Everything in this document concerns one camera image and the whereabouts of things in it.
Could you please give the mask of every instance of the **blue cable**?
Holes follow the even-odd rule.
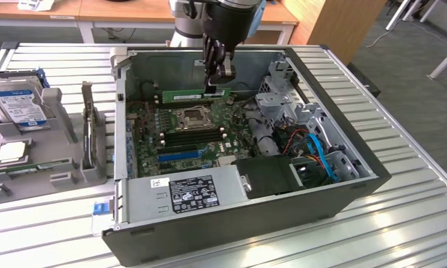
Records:
[[[311,144],[311,142],[308,142],[306,145],[308,146],[310,153],[314,155],[315,154],[314,145]]]
[[[326,169],[326,171],[328,173],[328,176],[332,178],[334,182],[338,182],[339,178],[336,177],[336,174],[334,173],[334,171],[332,171],[332,169],[331,169],[331,167],[330,167],[330,165],[327,163],[327,160],[324,158],[324,152],[323,152],[320,141],[318,140],[316,135],[312,134],[312,133],[308,134],[308,137],[312,139],[312,142],[316,145],[318,155],[320,156],[320,160],[322,160],[324,169]]]

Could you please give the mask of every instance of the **wooden desk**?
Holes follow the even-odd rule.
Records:
[[[62,18],[53,18],[53,16],[58,16],[69,17],[67,20],[77,20],[81,0],[61,0],[53,4],[52,10],[38,12],[18,10],[16,5],[16,3],[0,3],[0,19],[62,20]]]
[[[92,28],[173,28],[175,17],[167,0],[111,2],[83,0],[80,29],[93,43]],[[280,2],[267,3],[259,30],[279,31],[277,43],[288,44],[298,20]]]
[[[92,28],[173,29],[173,23],[168,0],[61,0],[42,12],[21,11],[14,3],[0,3],[0,26],[77,27],[84,43],[95,43]],[[267,3],[259,32],[248,43],[288,44],[296,25],[280,2]]]
[[[16,5],[0,3],[0,26],[79,27],[81,0],[61,0],[52,10],[38,12],[18,10]]]

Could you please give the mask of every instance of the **motherboard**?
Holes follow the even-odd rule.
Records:
[[[127,103],[131,178],[225,166],[259,155],[244,109],[233,113],[244,100],[221,94],[169,101],[168,95]]]

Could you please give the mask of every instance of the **green circuit board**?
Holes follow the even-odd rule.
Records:
[[[235,108],[243,101],[228,105],[224,99],[215,99],[209,106],[195,105],[187,108],[164,109],[153,103],[133,103],[127,109],[127,118],[133,120],[133,142],[137,161],[137,176],[155,176],[187,170],[205,169],[217,166],[220,156],[235,155],[236,159],[248,158],[257,154],[252,146],[252,133],[243,122],[232,123],[231,116]],[[205,114],[208,124],[196,129],[181,125],[180,113],[200,111]],[[161,144],[163,134],[179,133],[200,129],[219,130],[223,128],[223,140],[215,142],[193,143],[199,157],[157,161],[159,150],[167,148]]]

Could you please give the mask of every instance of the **floor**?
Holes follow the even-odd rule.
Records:
[[[382,90],[379,101],[447,171],[447,69],[436,80],[426,77],[447,56],[447,44],[412,23],[400,22],[376,45],[366,48],[386,32],[390,17],[384,14],[386,10],[352,63]],[[128,42],[163,43],[171,39],[172,32],[136,30]],[[121,42],[129,38],[132,30],[116,33],[120,40],[109,40],[101,29],[95,29],[93,33],[96,42]],[[75,28],[0,27],[0,45],[2,41],[67,43],[81,42],[81,37]]]
[[[378,100],[447,172],[447,69],[436,80],[426,76],[447,56],[447,44],[419,22],[400,21],[367,48],[386,33],[390,19],[383,10],[352,63],[379,87]]]

